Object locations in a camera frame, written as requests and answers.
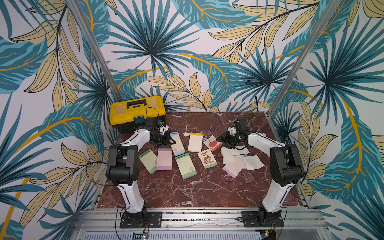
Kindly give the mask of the purple flower lucky day pad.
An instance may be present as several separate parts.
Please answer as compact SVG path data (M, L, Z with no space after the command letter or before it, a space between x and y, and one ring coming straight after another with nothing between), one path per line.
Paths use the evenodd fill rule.
M172 170L172 149L158 149L157 155L157 171Z

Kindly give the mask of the torn cream page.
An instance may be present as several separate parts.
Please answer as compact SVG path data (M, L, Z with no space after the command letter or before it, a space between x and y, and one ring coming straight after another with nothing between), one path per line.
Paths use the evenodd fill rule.
M228 149L228 148L222 147L221 148L221 154L223 156L223 164L224 165L230 164L230 163L233 163L233 162L236 161L234 155L231 152L231 150Z

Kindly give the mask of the green house lucky day pad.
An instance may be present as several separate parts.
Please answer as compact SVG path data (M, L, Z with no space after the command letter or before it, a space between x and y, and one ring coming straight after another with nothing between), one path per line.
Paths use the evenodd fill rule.
M148 150L139 156L149 174L152 175L157 171L157 156L152 150Z

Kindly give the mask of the torn white page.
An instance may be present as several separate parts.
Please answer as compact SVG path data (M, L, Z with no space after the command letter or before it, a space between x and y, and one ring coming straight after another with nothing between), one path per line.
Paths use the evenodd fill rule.
M258 169L263 168L265 166L257 155L244 156L243 161L244 161L244 163L246 165L246 169L248 171L258 170Z

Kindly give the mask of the torn apple cover page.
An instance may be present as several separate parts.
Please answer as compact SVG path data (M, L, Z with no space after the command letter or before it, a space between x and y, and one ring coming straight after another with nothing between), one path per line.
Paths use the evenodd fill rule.
M211 151L214 152L219 149L223 143L218 141L214 136L210 136L207 140L203 142L203 144Z

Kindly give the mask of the torn pink page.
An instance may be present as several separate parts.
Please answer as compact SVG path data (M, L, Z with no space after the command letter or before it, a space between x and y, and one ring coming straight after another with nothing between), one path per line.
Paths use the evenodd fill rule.
M225 166L223 167L223 170L235 179L240 173L240 171L245 167L246 165L244 162L235 161L235 162L225 164Z

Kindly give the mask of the torn lucky day cover page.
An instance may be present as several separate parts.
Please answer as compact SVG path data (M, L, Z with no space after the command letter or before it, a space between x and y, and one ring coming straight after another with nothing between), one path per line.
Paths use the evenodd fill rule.
M198 153L198 156L205 169L212 168L218 165L211 150L204 150Z

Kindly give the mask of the yellow top memo pad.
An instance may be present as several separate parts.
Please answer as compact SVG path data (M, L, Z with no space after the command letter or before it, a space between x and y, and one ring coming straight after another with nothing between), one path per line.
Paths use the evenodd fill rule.
M190 133L188 152L199 153L202 151L203 134Z

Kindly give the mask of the green red lucky memo pad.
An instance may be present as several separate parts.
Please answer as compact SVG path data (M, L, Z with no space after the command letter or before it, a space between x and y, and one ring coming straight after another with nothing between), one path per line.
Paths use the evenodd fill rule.
M196 168L193 161L188 153L176 157L180 173L183 180L189 179L197 175Z

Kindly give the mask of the red apple memo pad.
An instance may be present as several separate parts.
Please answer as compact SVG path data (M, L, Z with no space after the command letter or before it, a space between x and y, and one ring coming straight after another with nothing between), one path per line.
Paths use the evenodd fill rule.
M181 141L180 135L178 132L170 133L171 138L176 142L171 145L175 157L183 155L186 153L183 143Z

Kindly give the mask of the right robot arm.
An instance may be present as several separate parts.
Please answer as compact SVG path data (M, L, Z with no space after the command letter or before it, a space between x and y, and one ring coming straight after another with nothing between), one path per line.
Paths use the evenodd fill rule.
M277 142L251 130L246 120L236 120L219 138L225 147L234 149L244 142L270 157L272 182L257 211L243 211L238 221L246 228L283 227L282 206L289 191L305 176L305 169L296 145Z

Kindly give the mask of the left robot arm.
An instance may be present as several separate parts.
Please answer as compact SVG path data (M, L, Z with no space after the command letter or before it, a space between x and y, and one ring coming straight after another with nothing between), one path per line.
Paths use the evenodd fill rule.
M175 144L168 129L164 120L148 118L126 141L109 147L106 176L120 190L126 205L121 217L122 229L150 225L151 215L137 183L140 173L139 150L147 143L154 143L159 147Z

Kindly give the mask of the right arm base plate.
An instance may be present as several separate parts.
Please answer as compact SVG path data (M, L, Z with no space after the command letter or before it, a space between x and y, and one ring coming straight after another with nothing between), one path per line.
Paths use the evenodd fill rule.
M240 218L243 220L245 228L283 227L284 221L281 212L243 211Z

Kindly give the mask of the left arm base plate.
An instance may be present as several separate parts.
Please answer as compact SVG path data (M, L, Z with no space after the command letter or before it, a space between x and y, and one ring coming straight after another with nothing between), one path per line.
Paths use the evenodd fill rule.
M129 213L125 211L122 214L120 228L121 229L159 229L162 225L162 212L140 212Z

